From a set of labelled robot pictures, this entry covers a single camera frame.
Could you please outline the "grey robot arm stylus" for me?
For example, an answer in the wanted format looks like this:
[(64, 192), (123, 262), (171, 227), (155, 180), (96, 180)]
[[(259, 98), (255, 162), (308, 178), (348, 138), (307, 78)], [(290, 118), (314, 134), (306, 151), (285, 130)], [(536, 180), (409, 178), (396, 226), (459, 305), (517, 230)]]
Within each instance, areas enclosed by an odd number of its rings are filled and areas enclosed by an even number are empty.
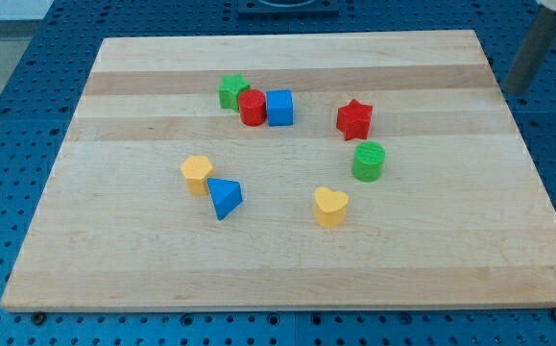
[(556, 38), (556, 0), (539, 0), (539, 8), (502, 82), (509, 94), (522, 95), (531, 86)]

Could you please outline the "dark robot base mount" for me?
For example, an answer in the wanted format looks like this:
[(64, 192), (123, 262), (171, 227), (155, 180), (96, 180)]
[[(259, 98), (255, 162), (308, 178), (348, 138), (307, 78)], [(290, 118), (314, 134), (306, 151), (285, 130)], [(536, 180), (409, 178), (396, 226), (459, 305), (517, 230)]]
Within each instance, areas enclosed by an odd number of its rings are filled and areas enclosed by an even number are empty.
[(305, 15), (339, 13), (337, 0), (236, 0), (236, 12), (240, 17), (261, 15)]

